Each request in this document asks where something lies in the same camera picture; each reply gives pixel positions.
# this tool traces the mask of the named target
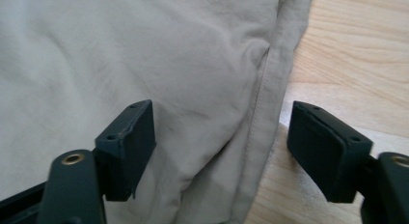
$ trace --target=beige fabric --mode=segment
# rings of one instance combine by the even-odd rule
[[[153,100],[157,147],[111,223],[241,223],[311,0],[0,0],[0,199]]]

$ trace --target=screw hole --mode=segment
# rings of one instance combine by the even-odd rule
[[[117,136],[115,136],[115,135],[108,135],[106,138],[109,139],[109,140],[115,140],[115,139],[117,138]]]
[[[402,157],[402,156],[394,155],[394,156],[392,156],[392,160],[393,160],[396,164],[398,164],[398,165],[400,165],[400,166],[402,166],[402,167],[409,168],[409,158],[405,158],[405,157]]]
[[[360,141],[361,141],[361,139],[358,138],[358,137],[356,137],[356,136],[352,136],[352,137],[351,137],[351,140],[352,140],[352,141],[355,141],[355,142],[360,142]]]
[[[69,156],[66,156],[61,162],[65,165],[71,165],[76,164],[83,159],[83,154],[70,154]]]

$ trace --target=wooden surface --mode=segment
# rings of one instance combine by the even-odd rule
[[[313,0],[294,59],[253,223],[361,223],[362,196],[330,204],[286,149],[294,100],[326,109],[374,142],[409,154],[409,0]]]

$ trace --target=wooden table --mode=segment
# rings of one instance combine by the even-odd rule
[[[361,223],[354,204],[327,203],[286,149],[292,102],[326,109],[374,142],[409,155],[409,0],[313,0],[280,128],[246,223]]]

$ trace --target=black plastic mount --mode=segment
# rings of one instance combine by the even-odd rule
[[[154,147],[152,102],[131,104],[96,138],[92,152],[58,156],[47,182],[0,202],[0,224],[104,224],[102,195],[126,201]]]
[[[409,224],[409,157],[369,155],[372,142],[324,109],[295,101],[287,147],[333,203],[365,196],[363,223]]]

